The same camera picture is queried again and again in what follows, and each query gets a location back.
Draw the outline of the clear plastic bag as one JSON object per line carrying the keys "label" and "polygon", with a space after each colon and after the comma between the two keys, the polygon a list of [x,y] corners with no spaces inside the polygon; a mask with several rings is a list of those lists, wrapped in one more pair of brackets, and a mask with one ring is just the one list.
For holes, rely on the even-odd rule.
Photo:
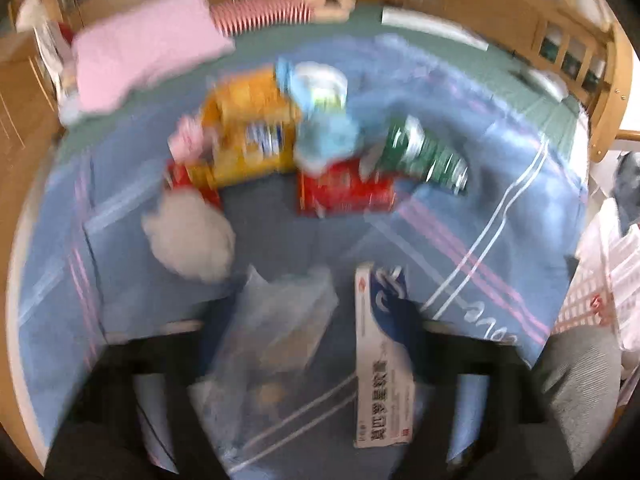
{"label": "clear plastic bag", "polygon": [[226,466],[242,462],[258,436],[285,418],[337,306],[326,266],[271,282],[254,266],[247,269],[232,320],[206,374],[190,388]]}

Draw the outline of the pink pillow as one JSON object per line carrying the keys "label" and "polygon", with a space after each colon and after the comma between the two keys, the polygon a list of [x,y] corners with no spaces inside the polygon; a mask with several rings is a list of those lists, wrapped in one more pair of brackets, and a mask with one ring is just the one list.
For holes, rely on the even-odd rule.
{"label": "pink pillow", "polygon": [[110,114],[131,91],[235,50],[208,0],[150,0],[81,29],[73,42],[79,108]]}

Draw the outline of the small red packet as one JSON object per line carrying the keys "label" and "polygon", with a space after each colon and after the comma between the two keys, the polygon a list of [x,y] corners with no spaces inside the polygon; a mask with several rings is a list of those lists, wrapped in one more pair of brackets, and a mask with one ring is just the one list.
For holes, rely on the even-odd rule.
{"label": "small red packet", "polygon": [[222,209],[212,167],[206,162],[194,162],[193,164],[168,162],[165,180],[165,188],[168,190],[192,188],[192,190],[197,190],[207,203],[219,210]]}

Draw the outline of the pink white wrapper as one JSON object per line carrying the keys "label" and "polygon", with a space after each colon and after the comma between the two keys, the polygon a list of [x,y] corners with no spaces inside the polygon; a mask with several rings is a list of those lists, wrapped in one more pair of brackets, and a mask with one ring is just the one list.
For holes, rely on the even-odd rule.
{"label": "pink white wrapper", "polygon": [[184,115],[178,120],[167,144],[174,162],[186,164],[206,157],[212,150],[216,137],[216,129],[204,126],[201,118]]}

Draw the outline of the light blue cloth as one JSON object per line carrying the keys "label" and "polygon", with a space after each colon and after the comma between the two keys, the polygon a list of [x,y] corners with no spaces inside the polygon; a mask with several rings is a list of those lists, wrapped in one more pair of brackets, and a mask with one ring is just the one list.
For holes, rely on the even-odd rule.
{"label": "light blue cloth", "polygon": [[303,174],[318,177],[360,147],[359,125],[344,110],[314,110],[297,127],[294,162]]}

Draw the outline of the white blue paper cup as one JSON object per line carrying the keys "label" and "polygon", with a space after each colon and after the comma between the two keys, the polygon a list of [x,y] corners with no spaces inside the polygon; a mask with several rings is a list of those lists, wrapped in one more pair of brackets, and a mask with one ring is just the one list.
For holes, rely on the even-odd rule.
{"label": "white blue paper cup", "polygon": [[335,67],[316,62],[293,64],[279,58],[274,66],[279,90],[308,116],[317,110],[344,110],[348,81]]}

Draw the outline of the red cigarette box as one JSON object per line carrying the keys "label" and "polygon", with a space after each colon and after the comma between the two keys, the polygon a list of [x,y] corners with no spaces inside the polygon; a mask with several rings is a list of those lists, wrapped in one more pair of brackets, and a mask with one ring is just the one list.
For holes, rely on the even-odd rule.
{"label": "red cigarette box", "polygon": [[391,211],[396,203],[394,178],[377,171],[362,178],[359,166],[359,159],[349,159],[331,166],[318,177],[299,171],[298,211],[316,218]]}

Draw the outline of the green bed mat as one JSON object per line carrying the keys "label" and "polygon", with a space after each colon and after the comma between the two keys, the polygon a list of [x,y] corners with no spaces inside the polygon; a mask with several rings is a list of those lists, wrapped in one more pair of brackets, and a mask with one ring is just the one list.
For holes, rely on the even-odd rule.
{"label": "green bed mat", "polygon": [[115,152],[127,155],[141,148],[144,158],[167,154],[167,139],[178,119],[201,106],[207,91],[220,76],[237,70],[251,70],[277,58],[314,61],[337,67],[348,78],[350,106],[364,88],[363,76],[352,70],[353,62],[380,62],[386,72],[404,60],[401,54],[349,54],[334,42],[343,37],[371,42],[377,36],[398,36],[412,50],[440,58],[477,81],[492,96],[506,102],[534,124],[570,164],[588,158],[588,120],[577,100],[570,96],[561,103],[539,94],[521,80],[523,62],[495,46],[480,50],[461,42],[426,32],[382,24],[382,6],[357,6],[342,24],[282,25],[248,32],[235,40],[232,54],[167,79],[149,90],[131,93],[126,103],[111,115],[88,117],[64,136],[55,161],[64,165],[77,155],[113,140]]}

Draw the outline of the white blue medicine box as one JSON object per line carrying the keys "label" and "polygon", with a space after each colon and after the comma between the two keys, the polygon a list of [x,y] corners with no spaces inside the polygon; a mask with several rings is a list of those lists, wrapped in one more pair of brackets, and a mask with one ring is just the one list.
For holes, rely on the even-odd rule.
{"label": "white blue medicine box", "polygon": [[416,387],[393,319],[406,298],[400,266],[363,263],[356,269],[357,448],[385,448],[412,438]]}

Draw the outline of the blue plaid blanket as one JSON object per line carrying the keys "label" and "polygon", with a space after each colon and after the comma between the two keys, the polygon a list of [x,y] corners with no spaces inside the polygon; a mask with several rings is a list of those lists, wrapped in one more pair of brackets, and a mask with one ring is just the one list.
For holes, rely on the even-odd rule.
{"label": "blue plaid blanket", "polygon": [[[348,108],[371,138],[386,116],[418,118],[465,158],[469,184],[452,195],[404,181],[390,214],[323,219],[297,213],[291,176],[224,192],[234,273],[254,269],[272,281],[326,266],[338,304],[282,400],[250,406],[238,429],[226,431],[205,388],[205,427],[238,479],[384,479],[400,447],[356,447],[357,266],[404,270],[426,316],[465,335],[512,342],[536,362],[585,225],[588,142],[578,133],[554,143],[494,92],[397,35],[336,36],[303,44],[290,59],[341,70]],[[22,272],[18,344],[45,444],[108,335],[153,335],[224,291],[164,269],[142,230],[160,197],[171,126],[201,102],[212,78],[202,68],[88,122],[101,140],[56,164],[44,184]]]}

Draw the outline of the yellow snack bag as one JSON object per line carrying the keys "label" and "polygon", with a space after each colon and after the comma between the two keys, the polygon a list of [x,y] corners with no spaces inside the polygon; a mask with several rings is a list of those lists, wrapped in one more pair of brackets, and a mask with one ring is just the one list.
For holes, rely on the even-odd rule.
{"label": "yellow snack bag", "polygon": [[302,111],[278,85],[267,64],[224,76],[201,107],[203,130],[213,139],[210,169],[218,188],[288,174]]}

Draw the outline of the wooden bed frame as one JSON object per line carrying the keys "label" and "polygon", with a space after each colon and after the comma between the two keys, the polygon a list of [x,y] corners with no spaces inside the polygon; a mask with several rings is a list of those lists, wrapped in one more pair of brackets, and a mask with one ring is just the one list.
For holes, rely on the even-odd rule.
{"label": "wooden bed frame", "polygon": [[[150,0],[142,0],[122,12],[130,11],[148,1]],[[588,120],[589,165],[601,157],[604,140],[616,133],[625,114],[626,96],[631,87],[631,72],[634,67],[631,44],[619,22],[606,26],[593,24],[558,0],[390,0],[382,5],[382,9],[384,6],[430,14],[458,23],[486,40],[490,46],[513,54],[523,62],[522,68],[533,67],[560,76],[570,92],[567,98],[572,96],[577,100]],[[35,422],[22,370],[18,344],[18,304],[22,290],[22,272],[29,253],[32,231],[38,219],[44,184],[56,165],[58,146],[68,130],[78,122],[88,117],[106,116],[116,112],[114,110],[110,114],[88,114],[80,110],[73,56],[74,38],[66,42],[63,52],[55,55],[57,73],[51,72],[50,65],[42,54],[36,54],[28,61],[10,54],[1,64],[1,271],[6,280],[1,293],[1,426],[17,449],[34,465],[40,464],[47,457],[51,445],[43,442]],[[126,103],[131,93],[149,90],[167,79],[182,74],[131,91],[117,110]],[[347,100],[344,112],[349,114],[360,129],[360,147],[350,159],[360,160],[360,177],[370,177],[374,173],[375,152],[384,142],[390,123],[408,115],[386,116],[381,135],[371,138],[367,125],[349,110]],[[149,212],[156,209],[165,192],[175,191],[165,188],[166,166],[168,162],[173,161],[168,148],[168,155],[163,164],[163,177],[160,180],[160,197]],[[298,173],[296,166],[296,169],[288,174],[270,174],[226,188],[217,186],[217,190],[222,203],[224,192],[235,186],[271,176],[291,176],[296,185],[297,213],[302,217],[323,219],[305,216],[298,211]],[[450,193],[431,183],[419,182],[399,174],[388,175],[394,178],[395,207],[389,212],[371,211],[369,214],[394,212],[400,203],[399,185],[404,181],[433,185]],[[184,320],[168,323],[150,335],[155,336],[166,330],[183,327],[187,320],[194,318],[206,301],[224,296],[231,297],[231,307],[218,308],[214,314],[214,332],[210,337],[214,352],[205,359],[204,373],[196,382],[206,374],[208,362],[220,345],[221,337],[232,320],[236,300],[247,281],[247,270],[234,273],[233,263],[228,278],[221,282],[187,280],[205,285],[219,284],[224,291],[217,298],[200,302],[195,312]],[[412,299],[406,274],[405,278],[407,297]],[[416,304],[424,320],[442,323],[446,328],[453,330],[447,324],[426,316],[420,302],[416,301]],[[109,344],[144,337],[147,336],[108,335],[104,347],[94,355],[87,375]],[[414,432],[418,426],[416,419],[427,404],[428,392],[418,384],[416,378],[413,377],[413,381],[416,387]]]}

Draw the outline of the white oval object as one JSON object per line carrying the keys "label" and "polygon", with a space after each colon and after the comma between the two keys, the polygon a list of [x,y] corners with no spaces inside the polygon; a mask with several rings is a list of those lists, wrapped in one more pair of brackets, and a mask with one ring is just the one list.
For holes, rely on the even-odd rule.
{"label": "white oval object", "polygon": [[521,77],[526,84],[529,84],[536,91],[550,96],[555,102],[562,102],[570,94],[564,80],[555,73],[524,67],[521,69]]}

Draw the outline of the white tissue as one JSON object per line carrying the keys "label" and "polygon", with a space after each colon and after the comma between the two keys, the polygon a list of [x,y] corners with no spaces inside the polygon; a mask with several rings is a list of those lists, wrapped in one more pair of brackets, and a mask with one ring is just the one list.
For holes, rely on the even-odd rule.
{"label": "white tissue", "polygon": [[227,218],[198,191],[165,192],[155,210],[142,216],[151,252],[169,271],[204,283],[228,278],[235,234]]}

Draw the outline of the green drink can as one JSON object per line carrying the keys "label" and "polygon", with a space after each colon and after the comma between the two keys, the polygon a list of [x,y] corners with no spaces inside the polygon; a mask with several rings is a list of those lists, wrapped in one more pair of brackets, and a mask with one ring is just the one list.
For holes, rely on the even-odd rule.
{"label": "green drink can", "polygon": [[452,194],[463,194],[469,177],[466,160],[411,115],[390,123],[375,152],[373,170],[431,183]]}

